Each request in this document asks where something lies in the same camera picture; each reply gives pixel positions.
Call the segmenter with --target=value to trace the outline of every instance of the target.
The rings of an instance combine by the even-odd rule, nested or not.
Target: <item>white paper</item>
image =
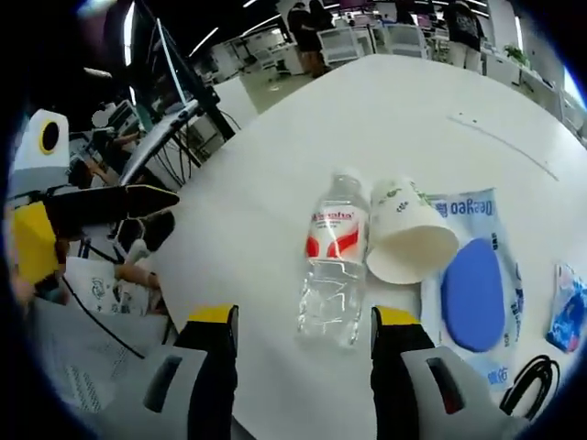
[[[143,356],[161,344],[167,321],[158,315],[93,315]],[[78,410],[103,410],[118,382],[141,362],[77,307],[37,299],[30,321],[41,366],[61,399]]]

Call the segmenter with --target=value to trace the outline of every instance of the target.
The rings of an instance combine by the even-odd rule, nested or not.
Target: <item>water bottle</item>
[[[300,334],[344,347],[357,340],[368,221],[369,204],[359,178],[352,170],[336,171],[312,214],[306,240]]]

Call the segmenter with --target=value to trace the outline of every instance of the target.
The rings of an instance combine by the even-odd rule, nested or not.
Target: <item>white table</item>
[[[539,353],[569,368],[572,357],[543,335],[555,262],[587,276],[587,152],[498,82],[374,55],[288,96],[226,143],[182,189],[176,230],[155,255],[178,327],[198,304],[240,305],[234,415],[253,435],[374,438],[371,305],[419,310],[415,288],[370,279],[354,352],[294,339],[309,215],[337,165],[372,180],[409,175],[429,193],[495,187],[526,295],[516,370]]]

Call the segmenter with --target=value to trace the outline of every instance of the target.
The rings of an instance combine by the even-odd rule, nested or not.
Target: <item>white paper cup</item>
[[[459,241],[406,177],[379,181],[371,192],[367,266],[393,284],[420,282],[452,261]]]

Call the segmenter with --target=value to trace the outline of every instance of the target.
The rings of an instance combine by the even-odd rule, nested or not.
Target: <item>blue package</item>
[[[575,351],[587,311],[587,285],[566,264],[558,264],[552,320],[547,341],[565,353]]]

